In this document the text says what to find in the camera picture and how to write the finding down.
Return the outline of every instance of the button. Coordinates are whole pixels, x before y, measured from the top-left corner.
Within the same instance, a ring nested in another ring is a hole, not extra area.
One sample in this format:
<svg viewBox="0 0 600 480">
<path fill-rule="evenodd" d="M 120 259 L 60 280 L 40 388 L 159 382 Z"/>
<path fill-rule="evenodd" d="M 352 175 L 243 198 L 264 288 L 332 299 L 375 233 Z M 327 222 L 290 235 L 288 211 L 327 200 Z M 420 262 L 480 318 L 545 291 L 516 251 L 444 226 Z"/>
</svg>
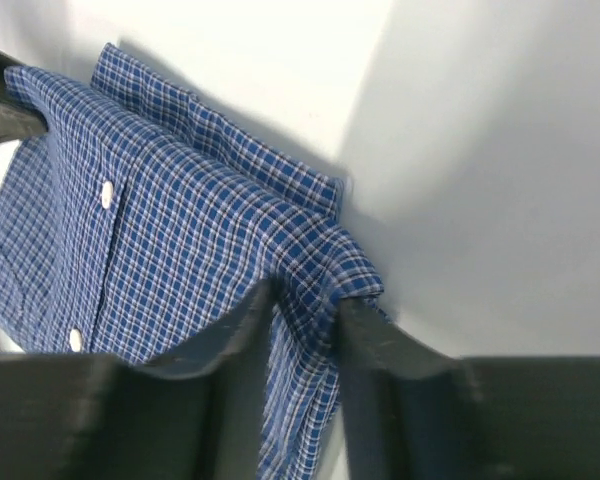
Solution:
<svg viewBox="0 0 600 480">
<path fill-rule="evenodd" d="M 69 345 L 72 352 L 78 353 L 82 351 L 82 333 L 77 328 L 74 328 L 69 333 Z"/>
<path fill-rule="evenodd" d="M 109 210 L 109 208 L 111 208 L 111 202 L 113 202 L 113 183 L 108 180 L 104 182 L 100 199 L 102 200 L 102 208 Z"/>
</svg>

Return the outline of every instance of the folded shirt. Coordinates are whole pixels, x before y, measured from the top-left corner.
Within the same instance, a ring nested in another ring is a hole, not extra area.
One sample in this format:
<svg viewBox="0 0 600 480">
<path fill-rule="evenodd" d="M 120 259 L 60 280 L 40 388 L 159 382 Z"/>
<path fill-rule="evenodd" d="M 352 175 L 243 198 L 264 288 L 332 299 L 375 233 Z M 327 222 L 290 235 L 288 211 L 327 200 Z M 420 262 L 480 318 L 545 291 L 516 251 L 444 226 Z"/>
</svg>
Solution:
<svg viewBox="0 0 600 480">
<path fill-rule="evenodd" d="M 91 87 L 33 67 L 10 94 L 49 133 L 25 140 L 0 191 L 0 326 L 26 351 L 141 363 L 280 287 L 259 478 L 311 478 L 334 412 L 342 298 L 382 283 L 337 223 L 342 182 L 267 147 L 107 45 Z"/>
</svg>

